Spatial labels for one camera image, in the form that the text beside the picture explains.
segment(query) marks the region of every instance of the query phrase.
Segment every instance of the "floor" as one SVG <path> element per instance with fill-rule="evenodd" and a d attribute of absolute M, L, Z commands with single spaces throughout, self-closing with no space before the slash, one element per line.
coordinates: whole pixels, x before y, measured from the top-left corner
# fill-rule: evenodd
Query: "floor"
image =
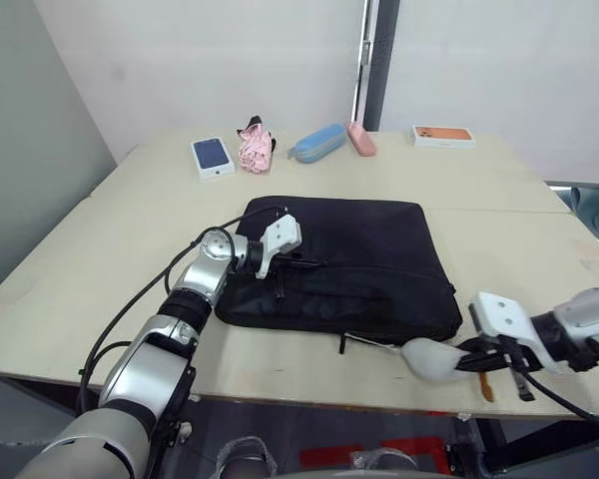
<path fill-rule="evenodd" d="M 181 447 L 169 450 L 161 478 L 207 479 L 215 470 L 220 449 L 230 440 L 257 435 L 265 440 L 281 473 L 310 469 L 302 464 L 306 451 L 331 446 L 379 447 L 389 439 L 438 437 L 456 440 L 447 416 L 347 411 L 290 405 L 264 405 L 228 401 L 190 402 L 185 419 L 194 434 Z M 32 397 L 0 381 L 0 441 L 48 441 L 72 420 L 71 411 Z M 545 421 L 503 421 L 508 440 L 547 425 Z M 480 447 L 474 434 L 474 441 Z M 0 445 L 0 479 L 13 478 L 42 445 Z M 415 456 L 419 469 L 434 471 L 432 457 Z M 599 448 L 590 448 L 556 460 L 519 468 L 505 475 L 511 479 L 599 479 Z"/>

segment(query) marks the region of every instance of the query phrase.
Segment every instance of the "pink pencil case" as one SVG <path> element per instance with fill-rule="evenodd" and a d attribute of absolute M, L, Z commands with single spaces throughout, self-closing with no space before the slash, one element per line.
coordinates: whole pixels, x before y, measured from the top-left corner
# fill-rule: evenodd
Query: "pink pencil case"
<path fill-rule="evenodd" d="M 346 124 L 346 130 L 348 131 L 348 137 L 360 155 L 363 157 L 372 157 L 377 153 L 375 143 L 362 125 L 359 123 L 348 123 Z"/>

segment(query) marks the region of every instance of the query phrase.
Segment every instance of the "pink fabric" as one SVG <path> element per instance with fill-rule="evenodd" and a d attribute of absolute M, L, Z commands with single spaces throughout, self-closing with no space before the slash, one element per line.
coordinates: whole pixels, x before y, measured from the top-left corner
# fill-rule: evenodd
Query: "pink fabric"
<path fill-rule="evenodd" d="M 240 132 L 244 140 L 240 145 L 238 156 L 240 165 L 252 173 L 265 172 L 271 166 L 271 135 L 262 128 L 261 123 L 251 125 Z"/>

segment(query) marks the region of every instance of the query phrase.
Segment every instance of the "white table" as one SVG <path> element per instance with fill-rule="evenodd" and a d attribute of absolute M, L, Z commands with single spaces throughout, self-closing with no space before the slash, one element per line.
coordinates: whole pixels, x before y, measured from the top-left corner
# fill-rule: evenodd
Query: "white table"
<path fill-rule="evenodd" d="M 376 134 L 379 154 L 345 146 L 314 165 L 282 152 L 299 135 L 278 135 L 273 170 L 198 180 L 188 143 L 217 131 L 168 132 L 139 147 L 82 201 L 0 286 L 0 374 L 76 383 L 91 344 L 119 308 L 204 227 L 237 216 L 263 195 L 366 198 L 422 204 L 464 324 L 453 342 L 474 335 L 467 305 L 479 290 L 546 311 L 599 286 L 599 243 L 557 197 L 495 138 L 475 151 L 416 150 L 402 134 Z M 223 134 L 229 148 L 237 139 Z M 114 330 L 130 339 L 165 294 L 150 291 Z M 208 396 L 363 408 L 440 410 L 481 415 L 566 415 L 536 394 L 524 403 L 507 371 L 478 380 L 429 384 L 396 354 L 351 343 L 337 354 L 333 335 L 229 326 L 213 316 L 194 358 L 194 391 Z M 103 383 L 119 351 L 99 365 Z M 599 413 L 599 367 L 537 377 Z"/>

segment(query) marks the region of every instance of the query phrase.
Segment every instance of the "white cable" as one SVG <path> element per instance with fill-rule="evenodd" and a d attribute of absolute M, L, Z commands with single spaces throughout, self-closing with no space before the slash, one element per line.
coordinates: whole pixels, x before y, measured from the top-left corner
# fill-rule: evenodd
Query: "white cable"
<path fill-rule="evenodd" d="M 34 439 L 32 441 L 1 441 L 0 446 L 4 447 L 33 447 L 33 446 L 46 446 L 51 440 L 49 439 Z"/>
<path fill-rule="evenodd" d="M 371 341 L 370 339 L 366 339 L 364 337 L 355 336 L 349 332 L 345 332 L 343 335 L 345 337 L 349 337 L 350 339 L 354 339 L 355 341 L 365 342 L 366 344 L 371 344 L 373 346 L 383 347 L 384 349 L 388 349 L 392 352 L 398 352 L 398 348 L 394 344 L 382 344 L 380 342 Z"/>

